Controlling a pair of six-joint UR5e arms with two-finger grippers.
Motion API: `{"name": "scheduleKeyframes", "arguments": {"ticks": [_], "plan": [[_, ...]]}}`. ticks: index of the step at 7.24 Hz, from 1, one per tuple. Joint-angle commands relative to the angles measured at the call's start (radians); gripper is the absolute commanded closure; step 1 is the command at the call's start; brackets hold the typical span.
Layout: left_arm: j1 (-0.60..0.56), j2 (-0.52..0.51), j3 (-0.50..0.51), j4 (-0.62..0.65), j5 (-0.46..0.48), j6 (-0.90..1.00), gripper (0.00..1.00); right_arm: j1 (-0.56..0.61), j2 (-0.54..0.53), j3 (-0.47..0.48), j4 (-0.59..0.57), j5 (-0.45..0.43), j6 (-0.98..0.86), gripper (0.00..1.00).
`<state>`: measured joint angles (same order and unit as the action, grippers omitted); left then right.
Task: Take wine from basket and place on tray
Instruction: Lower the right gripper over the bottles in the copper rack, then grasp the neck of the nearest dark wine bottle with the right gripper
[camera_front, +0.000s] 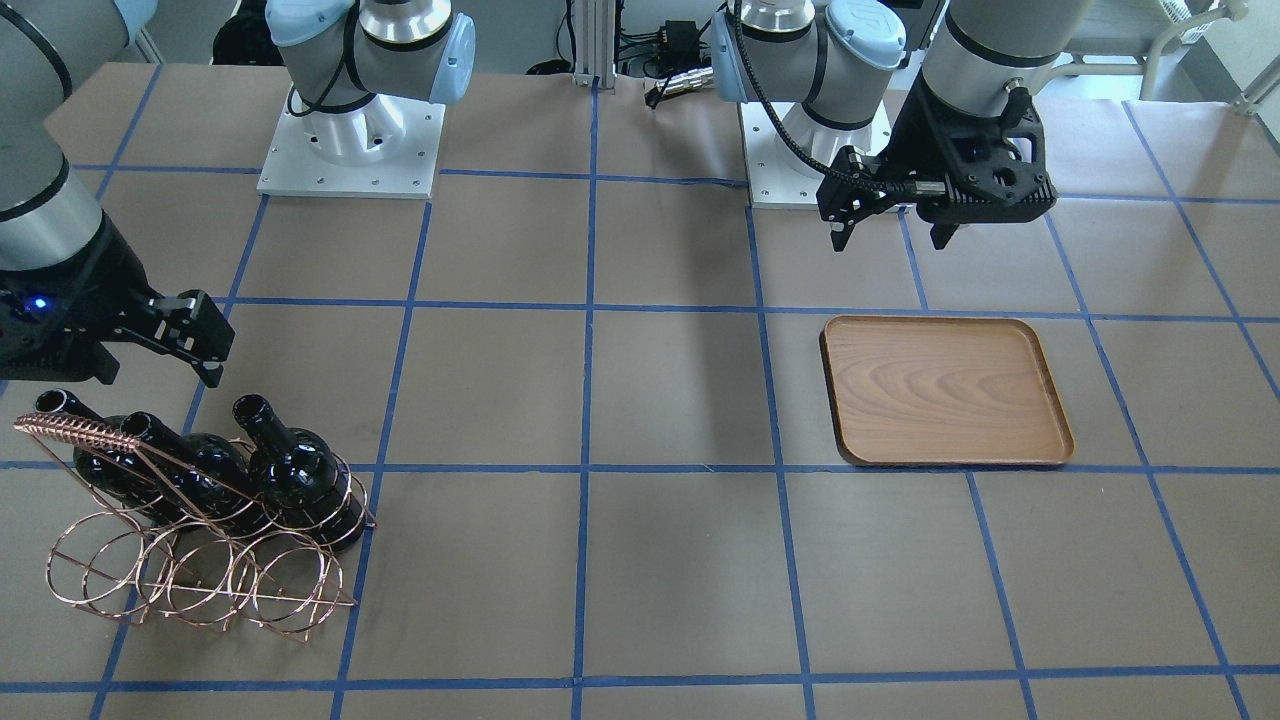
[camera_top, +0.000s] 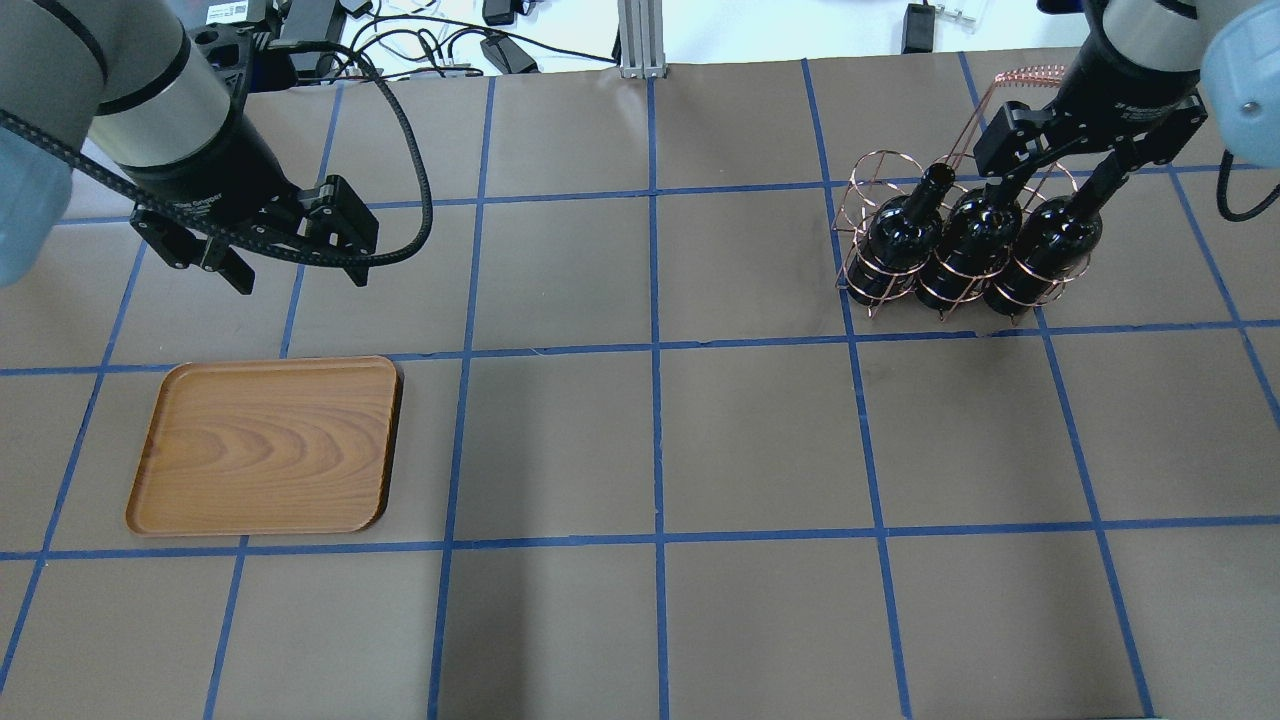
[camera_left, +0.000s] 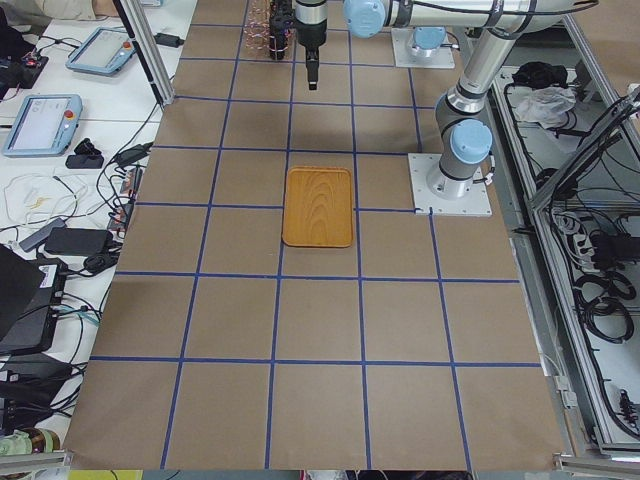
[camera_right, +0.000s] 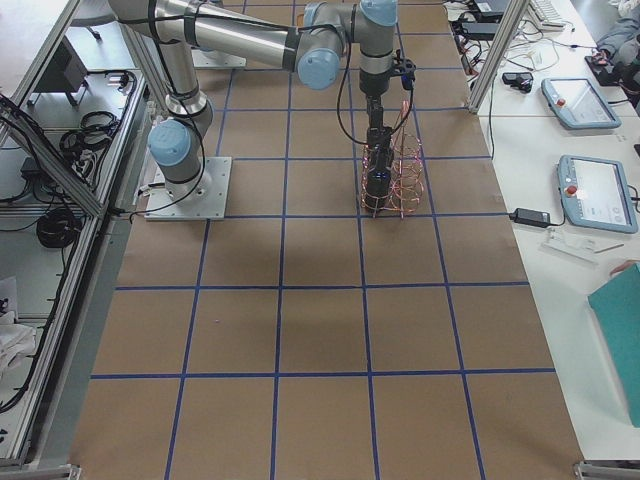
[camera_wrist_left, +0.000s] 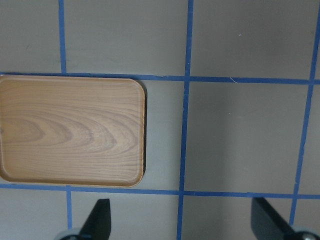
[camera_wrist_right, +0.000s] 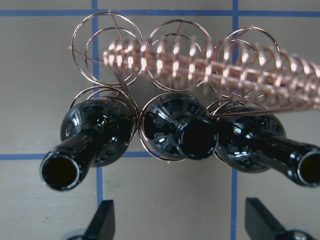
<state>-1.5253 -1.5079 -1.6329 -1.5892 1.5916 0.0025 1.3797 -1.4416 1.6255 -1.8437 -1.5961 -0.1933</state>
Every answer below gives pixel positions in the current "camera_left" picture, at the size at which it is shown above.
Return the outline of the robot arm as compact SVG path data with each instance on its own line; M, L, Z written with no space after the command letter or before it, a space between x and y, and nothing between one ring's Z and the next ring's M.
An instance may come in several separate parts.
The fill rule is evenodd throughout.
M354 35L368 38L383 26L407 27L413 9L411 1L346 1L343 15ZM318 66L319 49L326 42L327 18L325 1L270 1L267 21L271 57L282 59L289 35L296 32L299 44L305 49L305 61L309 66ZM443 26L415 27L408 47L420 54L431 53L444 43L446 36Z
M489 154L491 132L476 116L516 40L544 30L563 16L597 6L596 1L345 1L350 33L370 38L385 27L480 28L482 34L455 86L439 100L436 121L444 152L426 176L436 196L464 197Z

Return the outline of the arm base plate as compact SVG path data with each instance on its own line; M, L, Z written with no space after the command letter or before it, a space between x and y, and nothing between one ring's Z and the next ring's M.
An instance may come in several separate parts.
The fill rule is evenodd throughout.
M454 47L445 27L393 28L391 37L396 67L455 68Z
M458 181L440 170L440 154L408 155L413 210L416 215L490 217L488 188L478 166L472 178Z

